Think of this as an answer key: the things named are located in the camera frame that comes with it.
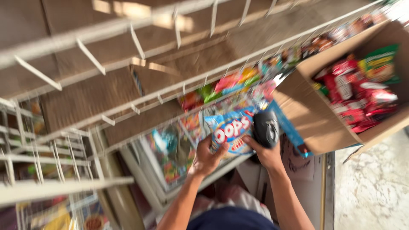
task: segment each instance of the floor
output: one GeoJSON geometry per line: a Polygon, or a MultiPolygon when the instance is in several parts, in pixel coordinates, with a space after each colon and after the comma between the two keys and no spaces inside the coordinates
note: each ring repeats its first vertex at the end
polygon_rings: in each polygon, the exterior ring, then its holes
{"type": "Polygon", "coordinates": [[[342,162],[335,152],[334,230],[409,229],[409,138],[399,131],[342,162]]]}

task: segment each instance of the cardboard box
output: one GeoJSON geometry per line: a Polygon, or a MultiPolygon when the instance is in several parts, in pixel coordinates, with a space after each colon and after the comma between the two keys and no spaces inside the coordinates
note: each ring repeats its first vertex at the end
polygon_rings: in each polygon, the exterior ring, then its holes
{"type": "Polygon", "coordinates": [[[365,144],[362,152],[409,124],[408,64],[409,33],[399,22],[386,21],[301,62],[276,88],[274,99],[315,155],[358,143],[365,144]],[[331,110],[330,101],[313,89],[311,77],[344,54],[352,52],[360,59],[392,44],[400,44],[394,61],[402,82],[389,85],[398,95],[398,112],[357,135],[331,110]]]}

